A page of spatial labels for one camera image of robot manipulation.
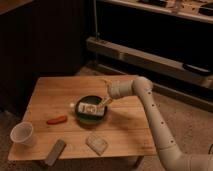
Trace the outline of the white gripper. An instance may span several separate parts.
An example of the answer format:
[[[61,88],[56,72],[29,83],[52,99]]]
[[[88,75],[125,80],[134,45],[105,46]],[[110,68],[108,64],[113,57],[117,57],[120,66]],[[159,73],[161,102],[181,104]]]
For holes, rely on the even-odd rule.
[[[111,98],[106,98],[101,102],[101,106],[107,106],[113,99],[120,99],[132,96],[132,81],[114,81],[108,86],[108,94]]]

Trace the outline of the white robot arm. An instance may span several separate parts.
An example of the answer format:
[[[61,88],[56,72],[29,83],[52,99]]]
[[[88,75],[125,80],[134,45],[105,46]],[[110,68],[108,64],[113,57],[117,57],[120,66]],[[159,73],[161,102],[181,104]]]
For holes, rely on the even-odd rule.
[[[154,97],[153,83],[138,76],[128,81],[104,80],[108,97],[120,99],[137,96],[144,106],[159,160],[166,171],[213,171],[213,154],[183,153],[160,113]]]

